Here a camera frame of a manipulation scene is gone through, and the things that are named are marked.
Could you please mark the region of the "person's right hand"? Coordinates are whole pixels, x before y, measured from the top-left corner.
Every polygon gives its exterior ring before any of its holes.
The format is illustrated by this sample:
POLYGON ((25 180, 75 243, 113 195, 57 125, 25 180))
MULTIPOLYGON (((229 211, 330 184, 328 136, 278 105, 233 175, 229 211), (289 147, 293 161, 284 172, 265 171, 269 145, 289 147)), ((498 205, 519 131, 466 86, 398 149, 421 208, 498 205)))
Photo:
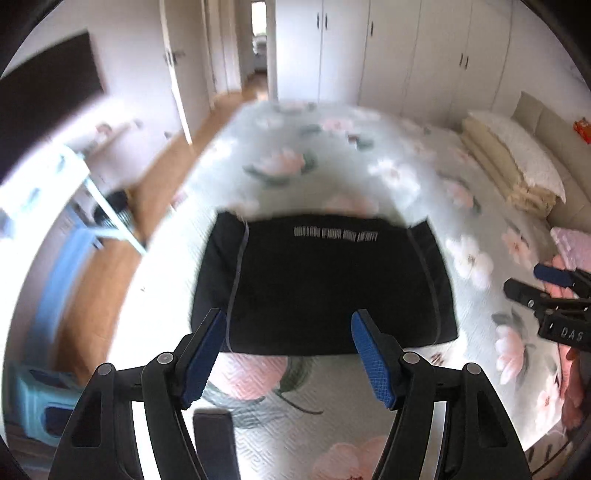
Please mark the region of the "person's right hand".
POLYGON ((584 421, 582 409, 586 384, 581 376, 580 352, 559 345, 561 380, 559 396, 563 400, 561 422, 567 431, 579 428, 584 421))

